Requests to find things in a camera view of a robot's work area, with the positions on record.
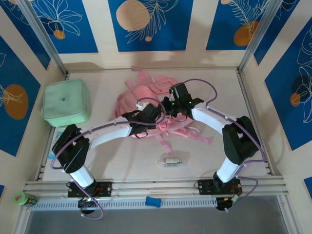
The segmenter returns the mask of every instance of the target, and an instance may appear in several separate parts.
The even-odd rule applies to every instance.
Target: pink backpack
[[[141,98],[154,98],[159,101],[163,101],[164,97],[169,97],[169,89],[171,86],[177,84],[178,82],[167,76],[161,75],[156,77],[151,77],[149,73],[141,70],[136,80],[136,85],[130,80],[127,80],[126,85],[128,90],[120,94],[117,98],[116,107],[113,112],[111,119],[122,116],[126,112],[132,112],[137,110],[137,100]],[[154,106],[158,106],[158,103],[153,100],[142,100],[142,102],[148,101]],[[211,141],[194,134],[191,130],[196,130],[200,134],[199,130],[192,127],[187,127],[193,120],[186,118],[182,114],[178,114],[176,118],[167,117],[164,121],[156,126],[155,129],[147,130],[147,133],[138,134],[137,137],[150,137],[155,136],[158,141],[164,146],[168,155],[172,155],[172,150],[168,144],[163,140],[161,134],[168,132],[178,134],[184,137],[190,137],[193,139],[200,140],[205,144],[210,145]]]

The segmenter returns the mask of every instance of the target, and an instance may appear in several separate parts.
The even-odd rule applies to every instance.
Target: green can
[[[38,202],[39,198],[35,195],[24,193],[24,192],[18,192],[14,195],[13,203],[20,205],[20,206],[34,206]]]

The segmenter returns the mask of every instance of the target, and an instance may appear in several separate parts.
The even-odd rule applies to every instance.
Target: green box
[[[45,88],[42,116],[53,127],[82,123],[90,115],[89,91],[81,79],[52,83]]]

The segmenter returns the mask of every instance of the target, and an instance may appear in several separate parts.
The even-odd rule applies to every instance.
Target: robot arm
[[[222,185],[228,183],[234,178],[240,165],[245,159],[252,157],[258,151],[258,148],[239,128],[234,124],[229,124],[222,115],[217,115],[216,113],[218,113],[218,111],[210,107],[207,108],[203,103],[203,100],[199,98],[192,99],[184,83],[174,85],[170,89],[170,93],[171,98],[165,97],[162,101],[167,114],[176,117],[178,113],[182,113],[191,119],[200,121],[212,127],[222,134],[226,158],[220,169],[217,170],[214,175],[216,184],[218,184],[219,187],[222,187]],[[134,113],[125,113],[122,117],[108,122],[106,125],[109,126],[105,128],[93,128],[93,130],[96,129],[97,131],[91,132],[91,145],[89,144],[89,139],[82,136],[75,141],[75,145],[71,144],[67,147],[60,154],[58,160],[64,171],[70,174],[80,186],[83,188],[91,187],[96,181],[84,165],[89,148],[96,147],[115,138],[136,135],[145,132],[149,128],[155,128],[155,125],[146,126],[144,124],[135,124],[133,122],[155,123],[160,114],[160,108],[157,108],[152,104],[147,105],[143,111],[138,112],[137,115]],[[256,139],[256,141],[259,142],[249,118],[228,117],[242,125]],[[63,145],[79,134],[80,129],[78,129],[76,125],[68,126],[54,145],[53,152],[57,154]]]
[[[156,126],[153,123],[156,122],[160,114],[161,111],[159,108],[148,104],[137,115],[134,113],[125,113],[121,117],[104,125],[94,127],[89,133],[89,138],[92,140],[91,144],[88,138],[84,136],[79,137],[61,152],[58,156],[58,161],[64,172],[70,174],[81,187],[90,187],[96,181],[84,165],[88,150],[116,138],[128,137],[130,135],[136,136],[139,133],[145,132],[147,129],[154,129]],[[75,124],[69,125],[53,146],[53,153],[56,155],[65,144],[79,136],[81,134],[80,130]]]

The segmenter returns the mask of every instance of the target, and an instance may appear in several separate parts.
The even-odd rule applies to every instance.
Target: white tabletop
[[[235,70],[153,69],[148,71],[152,76],[167,75],[177,81],[190,78],[207,80],[218,90],[218,98],[210,106],[232,116],[248,116]],[[124,82],[127,79],[135,81],[137,75],[138,72],[131,70],[71,73],[70,79],[80,78],[85,81],[91,96],[91,117],[87,122],[78,124],[78,127],[86,130],[91,126],[107,122],[118,95],[127,89]],[[214,97],[213,90],[203,82],[189,82],[187,88],[192,98],[209,100]],[[186,159],[185,166],[174,168],[159,166],[159,158],[166,156],[166,153],[153,136],[143,139],[126,137],[101,144],[89,151],[85,165],[95,179],[162,180],[211,177],[225,159],[222,136],[200,122],[194,121],[190,126],[200,129],[202,136],[211,139],[212,144],[208,146],[174,134],[164,135],[165,141],[174,151],[174,156]],[[258,152],[253,159],[261,159],[260,153]],[[52,170],[50,162],[51,159],[48,159],[42,180],[69,180],[67,174],[60,170]],[[266,176],[267,170],[263,163],[254,163],[244,168],[241,175]]]

